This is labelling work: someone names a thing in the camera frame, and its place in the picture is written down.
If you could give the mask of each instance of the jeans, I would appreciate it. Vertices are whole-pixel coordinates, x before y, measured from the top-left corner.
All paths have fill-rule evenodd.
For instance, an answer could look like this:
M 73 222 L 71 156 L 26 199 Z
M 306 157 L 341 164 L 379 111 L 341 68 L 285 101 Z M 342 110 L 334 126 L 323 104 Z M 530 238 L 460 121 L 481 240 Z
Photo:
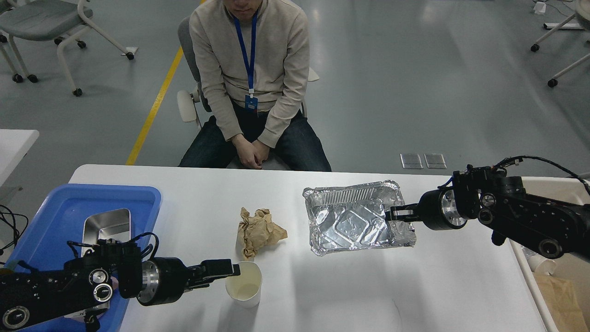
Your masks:
M 244 137 L 249 142 L 258 139 L 268 112 L 256 115 L 236 104 L 234 112 Z M 294 171 L 332 171 L 320 139 L 301 112 L 291 119 L 272 150 Z M 224 139 L 215 116 L 211 116 L 182 157 L 179 167 L 226 168 L 237 155 L 235 146 Z

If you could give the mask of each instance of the paper cup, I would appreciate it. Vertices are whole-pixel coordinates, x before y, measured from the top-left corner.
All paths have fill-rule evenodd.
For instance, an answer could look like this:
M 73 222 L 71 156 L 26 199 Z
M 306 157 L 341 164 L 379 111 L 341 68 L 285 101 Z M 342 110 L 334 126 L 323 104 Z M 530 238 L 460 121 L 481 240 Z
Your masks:
M 238 262 L 240 266 L 239 276 L 230 276 L 225 279 L 225 289 L 240 306 L 252 308 L 260 302 L 260 288 L 262 286 L 262 273 L 254 262 Z
M 551 275 L 557 267 L 557 263 L 553 259 L 548 259 L 541 255 L 531 256 L 526 261 L 529 263 L 531 271 L 540 274 Z

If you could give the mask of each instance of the blue bin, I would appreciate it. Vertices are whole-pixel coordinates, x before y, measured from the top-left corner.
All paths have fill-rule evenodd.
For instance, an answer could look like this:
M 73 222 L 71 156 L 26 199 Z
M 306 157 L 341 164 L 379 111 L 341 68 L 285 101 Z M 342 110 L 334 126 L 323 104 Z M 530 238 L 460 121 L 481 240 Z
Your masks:
M 131 212 L 131 237 L 151 232 L 162 196 L 153 187 L 132 185 L 65 184 L 49 193 L 33 218 L 27 231 L 18 241 L 6 266 L 20 260 L 41 270 L 61 270 L 64 263 L 73 259 L 66 241 L 82 241 L 84 221 L 93 214 L 117 209 Z M 149 236 L 137 241 L 140 248 L 149 243 Z M 16 272 L 28 272 L 17 266 Z M 100 317 L 100 330 L 115 332 L 123 321 L 128 299 L 114 292 L 110 308 Z M 26 332 L 86 332 L 84 323 L 70 318 L 56 318 L 23 329 Z

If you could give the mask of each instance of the gray floor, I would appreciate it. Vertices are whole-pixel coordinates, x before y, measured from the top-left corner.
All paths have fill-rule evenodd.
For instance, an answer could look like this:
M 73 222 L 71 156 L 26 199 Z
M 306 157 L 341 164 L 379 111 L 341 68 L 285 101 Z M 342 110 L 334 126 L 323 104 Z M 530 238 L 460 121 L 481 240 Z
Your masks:
M 308 88 L 309 118 L 335 171 L 451 174 L 517 154 L 590 171 L 590 61 L 556 88 L 546 85 L 590 52 L 590 32 L 558 31 L 529 51 L 544 22 L 563 20 L 556 9 L 535 15 L 530 0 L 295 2 L 308 15 L 321 77 Z M 69 46 L 80 98 L 69 92 L 52 42 L 17 41 L 40 82 L 15 84 L 0 64 L 0 128 L 37 129 L 40 137 L 5 183 L 23 188 L 12 209 L 32 217 L 80 165 L 126 162 L 178 50 L 176 26 L 196 3 L 89 3 L 96 23 L 139 51 L 127 61 L 96 32 L 83 38 L 87 49 Z M 549 3 L 572 12 L 572 4 Z M 178 164 L 195 126 L 181 121 L 176 92 L 193 87 L 182 60 L 137 165 Z M 405 170 L 403 152 L 442 153 L 449 169 Z M 509 171 L 563 176 L 534 161 Z

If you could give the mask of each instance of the chair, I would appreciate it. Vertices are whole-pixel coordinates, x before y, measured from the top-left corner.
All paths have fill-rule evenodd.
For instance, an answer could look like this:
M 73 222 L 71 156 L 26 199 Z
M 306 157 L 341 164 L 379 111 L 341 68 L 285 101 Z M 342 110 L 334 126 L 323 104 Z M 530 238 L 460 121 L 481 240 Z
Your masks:
M 54 40 L 57 46 L 57 57 L 65 76 L 70 84 L 72 94 L 81 96 L 82 90 L 76 86 L 64 57 L 64 48 L 80 36 L 96 30 L 121 52 L 129 60 L 133 60 L 133 52 L 124 48 L 116 40 L 112 39 L 104 30 L 98 27 L 90 18 L 93 16 L 92 9 L 84 7 L 88 0 L 78 0 L 78 4 L 72 4 L 61 0 L 36 0 L 8 11 L 0 16 L 0 30 L 8 34 L 8 41 L 14 51 L 19 64 L 25 75 L 36 82 L 36 77 L 30 75 L 22 60 L 21 54 L 14 43 L 14 37 L 33 41 Z M 83 48 L 86 45 L 78 40 L 78 46 Z
M 559 30 L 569 21 L 576 18 L 584 29 L 590 31 L 590 0 L 576 0 L 576 12 L 569 17 L 567 17 L 563 22 L 559 23 L 551 30 L 549 30 L 546 34 L 541 36 L 539 39 L 535 41 L 535 43 L 530 47 L 530 50 L 533 52 L 537 52 L 539 50 L 539 43 L 543 40 L 547 39 L 550 35 L 552 35 L 555 31 Z M 573 68 L 579 66 L 582 62 L 586 61 L 590 58 L 590 53 L 580 58 L 578 61 L 572 63 L 570 66 L 566 67 L 559 73 L 553 75 L 553 77 L 547 82 L 549 87 L 555 87 L 558 84 L 557 79 L 560 78 L 562 75 L 567 73 L 568 71 L 572 70 Z
M 7 11 L 11 8 L 12 8 L 12 4 L 9 3 L 7 0 L 0 0 L 0 14 L 4 13 L 5 11 Z M 12 72 L 12 80 L 16 83 L 20 83 L 23 81 L 22 76 L 20 76 L 18 74 L 17 69 L 14 67 L 14 64 L 12 63 L 12 60 L 10 60 L 8 53 L 4 49 L 4 45 L 2 45 L 6 42 L 8 42 L 8 39 L 6 39 L 6 36 L 4 36 L 0 32 L 0 53 L 2 53 L 2 56 L 4 57 L 6 62 L 8 63 L 8 67 L 10 68 L 10 71 Z
M 196 81 L 196 87 L 192 93 L 189 93 L 186 90 L 179 91 L 176 95 L 176 99 L 178 101 L 178 109 L 180 110 L 182 120 L 184 122 L 195 121 L 198 128 L 197 131 L 199 131 L 202 128 L 202 123 L 199 120 L 199 115 L 197 114 L 195 104 L 201 102 L 203 108 L 207 112 L 211 112 L 211 108 L 209 107 L 209 103 L 207 102 L 207 99 L 201 90 L 201 75 L 199 74 L 199 68 L 196 66 L 195 52 L 192 48 L 192 40 L 189 33 L 189 19 L 190 17 L 186 17 L 178 26 L 178 39 L 181 43 L 186 62 L 191 69 L 192 77 Z M 316 74 L 316 72 L 309 68 L 309 76 L 307 81 L 315 82 L 319 79 L 320 77 Z M 307 117 L 307 106 L 305 104 L 305 100 L 303 103 L 301 103 L 301 112 L 303 113 L 303 116 Z M 228 167 L 240 168 L 242 166 L 239 161 L 233 160 Z M 271 151 L 268 156 L 268 160 L 264 163 L 264 169 L 289 170 L 289 167 Z

